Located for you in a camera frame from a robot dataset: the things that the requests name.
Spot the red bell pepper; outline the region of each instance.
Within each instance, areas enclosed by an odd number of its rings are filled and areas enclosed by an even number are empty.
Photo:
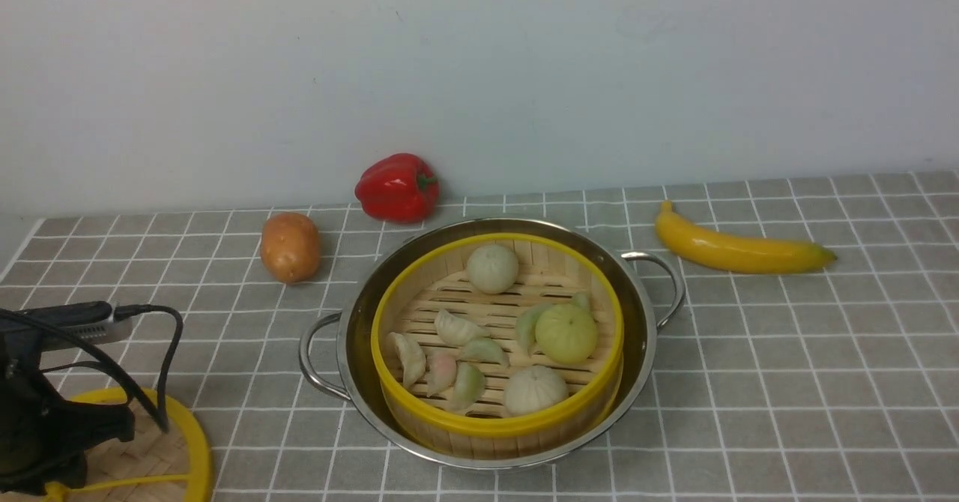
[[[394,154],[366,169],[353,194],[373,219],[418,223],[434,210],[439,182],[421,158]]]

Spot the woven bamboo mat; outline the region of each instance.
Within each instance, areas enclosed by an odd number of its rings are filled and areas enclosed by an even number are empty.
[[[139,402],[130,403],[136,435],[129,443],[106,441],[86,453],[87,485],[144,476],[187,474],[190,457],[186,438],[171,423],[163,434]],[[185,482],[158,482],[92,492],[73,492],[70,502],[182,502]],[[42,498],[7,493],[3,502],[38,502]]]

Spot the bamboo steamer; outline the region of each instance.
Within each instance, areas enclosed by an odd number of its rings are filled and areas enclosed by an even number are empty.
[[[516,282],[503,294],[483,294],[469,283],[465,266],[480,246],[497,243],[520,261]],[[517,317],[538,303],[590,297],[599,342],[580,365],[552,362],[542,352],[527,356],[515,341]],[[445,410],[453,389],[428,397],[422,379],[405,389],[403,369],[387,335],[405,333],[429,353],[451,348],[436,335],[439,310],[462,315],[490,331],[510,366],[470,362],[486,376],[486,389],[469,409]],[[623,308],[605,274],[585,256],[537,235],[493,232],[446,243],[415,260],[390,283],[374,314],[370,346],[384,399],[408,437],[439,453],[469,459],[512,459],[559,447],[609,415],[623,375]],[[505,417],[503,387],[525,366],[549,366],[561,375],[569,397],[534,414]]]

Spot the gray tile tablecloth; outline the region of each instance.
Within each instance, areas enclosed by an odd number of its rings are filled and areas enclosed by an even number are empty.
[[[664,197],[705,226],[812,238],[839,261],[807,276],[677,261],[652,228]],[[322,230],[323,267],[310,283],[284,287],[261,266],[267,209],[95,216],[46,221],[0,284],[0,305],[181,309],[170,392],[207,431],[219,502],[959,500],[953,171],[466,198],[408,228],[356,205],[292,209]],[[388,447],[351,407],[304,384],[297,340],[417,230],[503,214],[667,256],[689,303],[662,334],[651,384],[599,443],[528,474],[463,474]],[[665,274],[636,269],[665,308]],[[105,349],[153,384],[170,328],[148,315],[129,342]],[[45,364],[75,357],[51,353]],[[332,331],[315,362],[335,372]],[[106,383],[78,369],[51,377],[68,395]]]

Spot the banana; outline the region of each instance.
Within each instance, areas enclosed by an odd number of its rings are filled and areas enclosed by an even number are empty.
[[[814,272],[837,258],[831,250],[812,242],[733,236],[702,228],[672,211],[668,199],[656,216],[656,234],[677,256],[734,273]]]

